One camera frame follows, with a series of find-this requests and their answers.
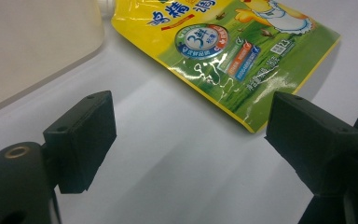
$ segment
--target round logo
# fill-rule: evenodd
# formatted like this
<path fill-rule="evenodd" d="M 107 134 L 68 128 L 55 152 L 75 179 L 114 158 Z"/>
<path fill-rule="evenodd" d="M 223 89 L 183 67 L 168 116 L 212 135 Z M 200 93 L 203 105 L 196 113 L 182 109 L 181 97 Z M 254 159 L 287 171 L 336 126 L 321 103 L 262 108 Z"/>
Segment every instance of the round logo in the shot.
<path fill-rule="evenodd" d="M 178 51 L 190 59 L 211 58 L 228 44 L 226 28 L 213 24 L 194 24 L 181 29 L 175 38 Z"/>

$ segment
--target yellow packet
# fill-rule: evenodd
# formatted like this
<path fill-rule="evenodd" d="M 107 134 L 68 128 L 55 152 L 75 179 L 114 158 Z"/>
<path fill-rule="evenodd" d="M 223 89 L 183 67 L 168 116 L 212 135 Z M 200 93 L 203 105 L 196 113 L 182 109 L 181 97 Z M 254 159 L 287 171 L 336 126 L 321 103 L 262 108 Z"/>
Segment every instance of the yellow packet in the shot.
<path fill-rule="evenodd" d="M 117 0 L 112 25 L 249 132 L 295 93 L 339 34 L 269 0 Z"/>

